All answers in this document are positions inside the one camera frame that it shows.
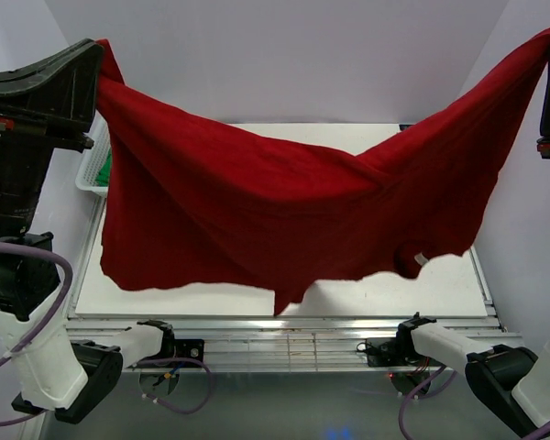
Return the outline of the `dark red t shirt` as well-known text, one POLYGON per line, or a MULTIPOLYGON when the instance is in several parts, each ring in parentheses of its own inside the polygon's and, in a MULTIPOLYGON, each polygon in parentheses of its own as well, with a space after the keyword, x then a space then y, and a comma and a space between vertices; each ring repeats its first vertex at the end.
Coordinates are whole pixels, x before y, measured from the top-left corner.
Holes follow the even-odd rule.
POLYGON ((473 244, 546 65, 550 28, 446 109, 357 155, 263 137, 128 87, 102 41, 97 109, 111 173, 103 273, 126 291, 234 283, 274 310, 319 280, 388 271, 473 244))

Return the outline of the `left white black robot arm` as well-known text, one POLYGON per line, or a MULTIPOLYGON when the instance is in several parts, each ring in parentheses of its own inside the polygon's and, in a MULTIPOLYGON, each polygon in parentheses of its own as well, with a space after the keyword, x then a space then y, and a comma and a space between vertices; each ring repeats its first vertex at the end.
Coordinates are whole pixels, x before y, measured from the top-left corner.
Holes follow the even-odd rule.
POLYGON ((0 72, 0 337, 3 361, 15 366, 21 391, 14 410, 45 411, 77 424, 116 386, 127 367, 176 355, 168 324, 145 321, 110 346, 71 341, 61 308, 72 265, 52 250, 53 234, 30 228, 56 149, 92 147, 103 47, 82 40, 26 67, 0 72))

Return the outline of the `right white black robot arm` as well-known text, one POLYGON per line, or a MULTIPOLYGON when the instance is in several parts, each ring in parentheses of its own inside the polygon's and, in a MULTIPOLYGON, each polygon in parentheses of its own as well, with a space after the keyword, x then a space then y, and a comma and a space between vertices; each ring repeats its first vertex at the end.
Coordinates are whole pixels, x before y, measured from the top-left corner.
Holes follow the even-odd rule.
MULTIPOLYGON (((550 160, 550 50, 537 150, 550 160)), ((398 358, 416 364, 422 358, 465 377, 488 409, 522 439, 550 435, 550 340, 541 354, 526 347, 490 346, 415 314, 395 336, 398 358)))

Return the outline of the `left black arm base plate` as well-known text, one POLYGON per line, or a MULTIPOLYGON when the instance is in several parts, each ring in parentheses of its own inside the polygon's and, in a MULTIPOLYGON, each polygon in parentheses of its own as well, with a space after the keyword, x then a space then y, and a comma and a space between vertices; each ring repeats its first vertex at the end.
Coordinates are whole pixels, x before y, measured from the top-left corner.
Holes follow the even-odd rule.
POLYGON ((203 361, 204 346, 205 342, 203 339, 166 339, 162 342, 161 350, 158 354, 140 360, 137 365, 147 368, 173 369, 178 366, 181 368, 194 368, 194 364, 175 361, 175 358, 203 361))

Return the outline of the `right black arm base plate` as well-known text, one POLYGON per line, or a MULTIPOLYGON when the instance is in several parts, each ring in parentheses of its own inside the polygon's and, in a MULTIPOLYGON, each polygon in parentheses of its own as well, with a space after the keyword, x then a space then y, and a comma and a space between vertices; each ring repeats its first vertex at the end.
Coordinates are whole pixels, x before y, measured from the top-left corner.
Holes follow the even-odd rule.
POLYGON ((368 338, 360 347, 370 367, 437 367, 439 363, 429 357, 406 353, 395 338, 368 338))

